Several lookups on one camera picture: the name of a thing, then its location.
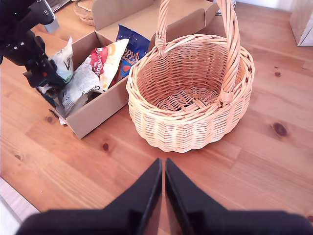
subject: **basket handle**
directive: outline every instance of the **basket handle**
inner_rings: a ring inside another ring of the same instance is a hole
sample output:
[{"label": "basket handle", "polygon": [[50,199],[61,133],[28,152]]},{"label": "basket handle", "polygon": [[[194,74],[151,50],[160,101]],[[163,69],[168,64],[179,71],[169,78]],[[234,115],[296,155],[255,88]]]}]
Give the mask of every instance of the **basket handle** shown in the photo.
[{"label": "basket handle", "polygon": [[[159,10],[156,32],[156,47],[159,56],[163,54],[166,48],[166,16],[169,2],[170,0],[162,0]],[[228,49],[226,74],[219,97],[219,106],[221,106],[222,104],[229,104],[233,101],[241,49],[238,20],[232,1],[217,0],[217,4],[223,16]]]}]

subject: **red and white snack bag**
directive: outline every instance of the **red and white snack bag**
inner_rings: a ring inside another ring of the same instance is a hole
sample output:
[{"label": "red and white snack bag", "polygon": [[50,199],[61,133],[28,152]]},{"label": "red and white snack bag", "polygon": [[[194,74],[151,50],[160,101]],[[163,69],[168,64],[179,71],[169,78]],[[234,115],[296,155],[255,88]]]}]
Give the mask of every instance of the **red and white snack bag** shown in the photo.
[{"label": "red and white snack bag", "polygon": [[114,79],[128,41],[129,39],[123,39],[106,47],[96,48],[90,53],[90,65],[98,75],[104,91],[109,88]]}]

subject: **wooden table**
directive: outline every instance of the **wooden table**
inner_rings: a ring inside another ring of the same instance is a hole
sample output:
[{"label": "wooden table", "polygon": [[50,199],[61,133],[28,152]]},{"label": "wooden table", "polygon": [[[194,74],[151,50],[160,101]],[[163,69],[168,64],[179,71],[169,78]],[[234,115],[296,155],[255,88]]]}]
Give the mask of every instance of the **wooden table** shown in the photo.
[{"label": "wooden table", "polygon": [[[93,31],[59,11],[60,29],[35,32],[52,55],[71,35]],[[25,70],[1,65],[1,176],[38,210],[102,208],[156,159],[172,160],[228,209],[313,215],[313,48],[296,46],[290,13],[238,3],[242,45],[256,65],[249,109],[221,141],[186,154],[164,153],[136,132],[124,107],[82,140],[59,124],[29,87]],[[216,17],[203,33],[224,35]],[[169,234],[165,200],[159,234]]]}]

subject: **wood knot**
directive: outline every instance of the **wood knot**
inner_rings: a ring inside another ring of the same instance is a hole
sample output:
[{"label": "wood knot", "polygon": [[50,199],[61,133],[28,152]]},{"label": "wood knot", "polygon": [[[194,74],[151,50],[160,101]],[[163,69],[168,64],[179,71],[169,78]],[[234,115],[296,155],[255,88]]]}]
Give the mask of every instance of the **wood knot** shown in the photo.
[{"label": "wood knot", "polygon": [[107,143],[103,144],[102,146],[104,151],[108,151],[109,150],[109,145]]},{"label": "wood knot", "polygon": [[51,123],[52,122],[52,117],[47,117],[47,122]]},{"label": "wood knot", "polygon": [[14,156],[21,161],[20,155],[14,155]]},{"label": "wood knot", "polygon": [[276,134],[278,134],[281,137],[286,137],[287,136],[287,130],[285,129],[285,127],[280,124],[280,123],[274,123],[272,125],[274,131]]}]

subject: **blue chip bag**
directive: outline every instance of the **blue chip bag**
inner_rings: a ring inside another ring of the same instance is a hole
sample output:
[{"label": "blue chip bag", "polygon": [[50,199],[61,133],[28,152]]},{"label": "blue chip bag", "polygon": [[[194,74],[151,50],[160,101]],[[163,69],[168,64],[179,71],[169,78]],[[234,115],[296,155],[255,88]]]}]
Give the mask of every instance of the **blue chip bag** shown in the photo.
[{"label": "blue chip bag", "polygon": [[136,64],[142,57],[147,54],[150,41],[139,33],[126,28],[125,26],[118,25],[119,31],[116,40],[129,39],[127,47],[122,55],[121,69],[119,71],[117,82],[122,80],[129,74],[131,66]]}]

